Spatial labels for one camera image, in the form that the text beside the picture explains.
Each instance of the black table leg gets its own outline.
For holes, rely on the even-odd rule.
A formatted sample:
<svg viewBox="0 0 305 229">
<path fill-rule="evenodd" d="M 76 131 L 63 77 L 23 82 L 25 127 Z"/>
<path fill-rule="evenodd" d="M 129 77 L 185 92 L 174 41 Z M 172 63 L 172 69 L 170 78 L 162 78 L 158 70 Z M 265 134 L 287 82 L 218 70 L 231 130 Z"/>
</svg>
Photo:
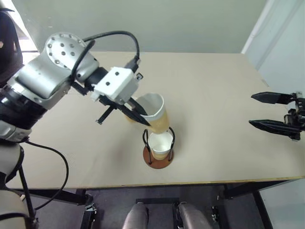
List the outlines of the black table leg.
<svg viewBox="0 0 305 229">
<path fill-rule="evenodd" d="M 259 191 L 253 192 L 253 197 L 265 229 L 273 229 L 268 212 Z"/>
</svg>

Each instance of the paper cup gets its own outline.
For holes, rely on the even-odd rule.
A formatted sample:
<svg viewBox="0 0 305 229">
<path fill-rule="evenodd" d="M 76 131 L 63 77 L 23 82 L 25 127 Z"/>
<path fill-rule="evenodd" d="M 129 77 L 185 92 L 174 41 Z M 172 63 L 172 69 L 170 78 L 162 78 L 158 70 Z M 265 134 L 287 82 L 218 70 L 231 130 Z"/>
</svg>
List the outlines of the paper cup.
<svg viewBox="0 0 305 229">
<path fill-rule="evenodd" d="M 173 136 L 165 131 L 161 134 L 151 133 L 148 138 L 148 145 L 152 150 L 152 156 L 156 160 L 163 160 L 171 150 Z"/>
<path fill-rule="evenodd" d="M 147 115 L 141 115 L 151 125 L 148 128 L 156 133 L 163 133 L 170 126 L 164 99 L 160 94 L 147 93 L 136 101 L 144 108 Z"/>
</svg>

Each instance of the beige tabletop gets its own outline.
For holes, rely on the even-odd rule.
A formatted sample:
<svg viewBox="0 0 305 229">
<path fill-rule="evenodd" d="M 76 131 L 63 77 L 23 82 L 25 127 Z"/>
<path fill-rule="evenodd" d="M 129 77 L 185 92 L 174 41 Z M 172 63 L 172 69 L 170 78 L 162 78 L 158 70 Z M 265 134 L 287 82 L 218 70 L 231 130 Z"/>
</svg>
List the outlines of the beige tabletop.
<svg viewBox="0 0 305 229">
<path fill-rule="evenodd" d="M 128 52 L 93 52 L 100 65 L 124 66 Z M 305 136 L 288 137 L 258 130 L 254 119 L 283 120 L 283 105 L 263 104 L 250 96 L 270 91 L 242 54 L 142 53 L 144 75 L 135 97 L 163 95 L 176 133 L 175 157 L 156 170 L 143 160 L 144 126 L 120 111 L 102 125 L 106 110 L 90 96 L 70 91 L 34 126 L 32 142 L 54 147 L 69 162 L 66 187 L 122 187 L 201 184 L 300 178 L 305 175 Z M 51 151 L 22 144 L 30 188 L 58 188 L 65 169 Z M 9 187 L 21 187 L 19 177 Z"/>
</svg>

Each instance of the wooden base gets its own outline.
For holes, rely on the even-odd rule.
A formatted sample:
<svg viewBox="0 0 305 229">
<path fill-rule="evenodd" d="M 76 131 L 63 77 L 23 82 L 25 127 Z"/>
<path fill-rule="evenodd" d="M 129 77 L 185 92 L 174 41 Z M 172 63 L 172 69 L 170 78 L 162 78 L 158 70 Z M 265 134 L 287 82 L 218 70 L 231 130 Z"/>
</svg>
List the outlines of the wooden base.
<svg viewBox="0 0 305 229">
<path fill-rule="evenodd" d="M 149 164 L 149 151 L 148 151 L 146 146 L 143 149 L 143 158 L 144 158 L 144 161 L 151 168 L 160 169 L 160 168 L 167 167 L 173 161 L 174 151 L 172 151 L 172 159 L 170 161 L 168 161 L 169 156 L 170 156 L 170 154 L 168 154 L 167 157 L 165 159 L 163 159 L 163 160 L 156 160 L 153 157 L 153 155 L 151 154 L 152 163 Z"/>
</svg>

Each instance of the white wall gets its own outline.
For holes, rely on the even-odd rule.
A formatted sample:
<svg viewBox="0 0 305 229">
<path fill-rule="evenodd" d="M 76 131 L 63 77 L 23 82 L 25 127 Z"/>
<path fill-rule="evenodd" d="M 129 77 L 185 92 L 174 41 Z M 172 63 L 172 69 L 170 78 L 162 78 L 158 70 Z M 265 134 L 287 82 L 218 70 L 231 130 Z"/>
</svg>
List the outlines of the white wall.
<svg viewBox="0 0 305 229">
<path fill-rule="evenodd" d="M 305 94 L 304 0 L 275 0 L 246 55 L 276 92 Z"/>
<path fill-rule="evenodd" d="M 239 53 L 265 0 L 13 0 L 36 46 L 53 33 L 81 38 L 127 30 L 143 52 Z M 95 51 L 132 51 L 124 36 L 98 40 Z"/>
<path fill-rule="evenodd" d="M 304 0 L 275 0 L 245 52 L 273 91 L 305 95 L 304 15 Z M 261 195 L 274 229 L 305 228 L 304 179 L 263 190 Z"/>
</svg>

